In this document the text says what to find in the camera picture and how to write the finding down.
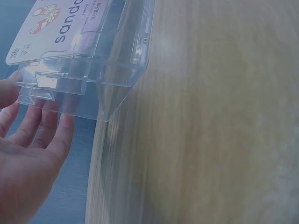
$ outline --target transparent plastic container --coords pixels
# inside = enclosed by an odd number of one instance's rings
[[[154,4],[109,0],[98,30],[82,29],[71,53],[45,52],[21,63],[18,102],[108,121],[146,70]]]

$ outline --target wood grain surface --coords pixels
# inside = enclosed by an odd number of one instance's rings
[[[156,0],[150,63],[98,122],[86,224],[299,223],[299,2]]]

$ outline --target product label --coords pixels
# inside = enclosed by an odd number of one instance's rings
[[[108,0],[37,0],[6,58],[7,64],[86,54]]]

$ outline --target palm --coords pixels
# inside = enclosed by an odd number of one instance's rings
[[[29,107],[15,134],[4,139],[19,109],[12,104],[0,113],[1,223],[27,222],[48,196],[69,152],[73,118]]]

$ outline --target cartoon sandal graphic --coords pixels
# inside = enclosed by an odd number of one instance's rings
[[[55,4],[45,6],[45,7],[42,7],[42,8],[39,8],[39,9],[35,10],[32,13],[32,16],[46,15],[46,14],[52,13],[56,8],[57,8],[57,5],[55,5]]]
[[[30,33],[32,34],[39,33],[42,29],[44,29],[46,26],[52,23],[58,17],[59,14],[60,14],[60,9],[53,10],[45,19],[38,22],[30,31]]]

